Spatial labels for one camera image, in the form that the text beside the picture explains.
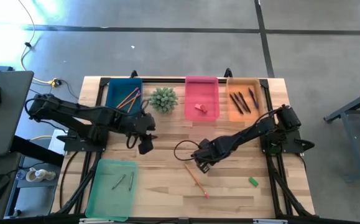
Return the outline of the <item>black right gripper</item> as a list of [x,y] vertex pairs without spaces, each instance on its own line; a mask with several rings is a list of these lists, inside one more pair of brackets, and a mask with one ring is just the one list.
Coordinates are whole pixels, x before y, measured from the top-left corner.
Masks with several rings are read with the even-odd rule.
[[192,153],[192,159],[197,164],[200,164],[200,171],[204,174],[210,170],[209,164],[214,165],[225,157],[226,152],[220,151],[214,142],[208,139],[202,140],[198,145],[198,149]]

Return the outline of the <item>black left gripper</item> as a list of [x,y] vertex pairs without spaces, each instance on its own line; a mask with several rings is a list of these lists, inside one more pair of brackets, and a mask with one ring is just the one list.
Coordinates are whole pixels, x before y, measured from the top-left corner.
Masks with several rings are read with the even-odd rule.
[[[134,131],[140,135],[146,135],[148,131],[155,131],[155,120],[150,113],[139,114],[134,118]],[[156,139],[157,136],[150,134],[151,139]],[[141,139],[138,145],[139,154],[147,154],[153,150],[154,146],[151,139]]]

